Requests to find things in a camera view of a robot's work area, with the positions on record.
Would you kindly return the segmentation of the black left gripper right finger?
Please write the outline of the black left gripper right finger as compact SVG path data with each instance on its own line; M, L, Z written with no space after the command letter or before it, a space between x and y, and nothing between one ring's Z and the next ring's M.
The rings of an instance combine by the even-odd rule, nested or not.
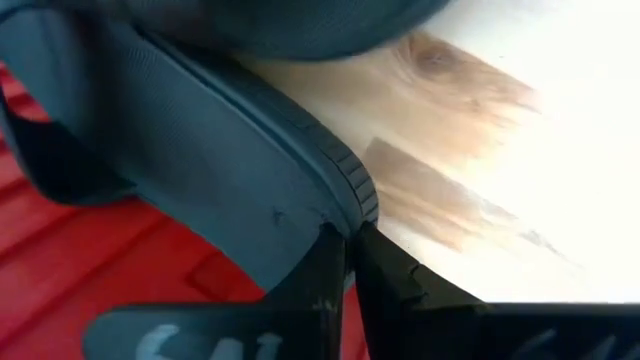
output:
M589 359L639 356L639 307L484 302L419 263L374 225L352 242L373 359Z

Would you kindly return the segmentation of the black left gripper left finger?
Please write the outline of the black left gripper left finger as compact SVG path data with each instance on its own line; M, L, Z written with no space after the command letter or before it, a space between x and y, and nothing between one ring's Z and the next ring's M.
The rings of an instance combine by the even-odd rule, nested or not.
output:
M251 303L115 308L88 327L90 360L326 360L340 356L346 241L325 224L294 270Z

